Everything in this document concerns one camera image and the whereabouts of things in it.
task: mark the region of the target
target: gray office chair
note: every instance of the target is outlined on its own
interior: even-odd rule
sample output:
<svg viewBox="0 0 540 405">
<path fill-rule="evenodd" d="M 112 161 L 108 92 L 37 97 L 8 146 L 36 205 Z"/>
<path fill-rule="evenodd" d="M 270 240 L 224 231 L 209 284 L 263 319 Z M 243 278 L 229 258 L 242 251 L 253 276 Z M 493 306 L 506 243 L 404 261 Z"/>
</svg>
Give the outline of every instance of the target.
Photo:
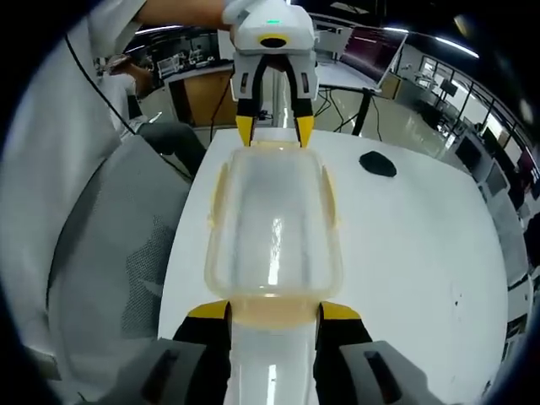
<svg viewBox="0 0 540 405">
<path fill-rule="evenodd" d="M 63 381 L 86 399 L 157 336 L 185 183 L 141 137 L 96 171 L 71 212 L 51 268 L 51 340 Z"/>
</svg>

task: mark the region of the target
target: plastic container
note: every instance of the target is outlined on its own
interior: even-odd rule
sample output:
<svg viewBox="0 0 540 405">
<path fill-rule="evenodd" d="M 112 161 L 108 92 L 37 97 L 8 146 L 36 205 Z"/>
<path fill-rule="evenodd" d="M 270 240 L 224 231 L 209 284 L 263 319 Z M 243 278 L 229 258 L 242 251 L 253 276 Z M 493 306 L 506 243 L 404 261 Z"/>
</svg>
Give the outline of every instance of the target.
<svg viewBox="0 0 540 405">
<path fill-rule="evenodd" d="M 205 279 L 239 323 L 312 321 L 342 282 L 332 184 L 312 151 L 292 145 L 236 150 L 216 187 Z"/>
</svg>

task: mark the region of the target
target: table leg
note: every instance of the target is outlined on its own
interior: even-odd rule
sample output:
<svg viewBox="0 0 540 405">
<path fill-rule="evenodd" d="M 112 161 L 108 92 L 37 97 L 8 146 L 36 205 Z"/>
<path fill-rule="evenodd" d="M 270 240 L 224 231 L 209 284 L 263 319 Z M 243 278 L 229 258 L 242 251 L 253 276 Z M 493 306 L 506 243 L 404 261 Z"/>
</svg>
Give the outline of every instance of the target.
<svg viewBox="0 0 540 405">
<path fill-rule="evenodd" d="M 353 135 L 356 135 L 357 137 L 360 135 L 360 131 L 362 131 L 365 118 L 368 115 L 368 110 L 370 109 L 371 97 L 373 97 L 373 94 L 368 90 L 363 91 L 362 94 L 364 97 L 362 98 L 362 103 L 360 104 L 360 109 L 358 110 L 356 123 L 354 124 L 353 129 Z"/>
</svg>

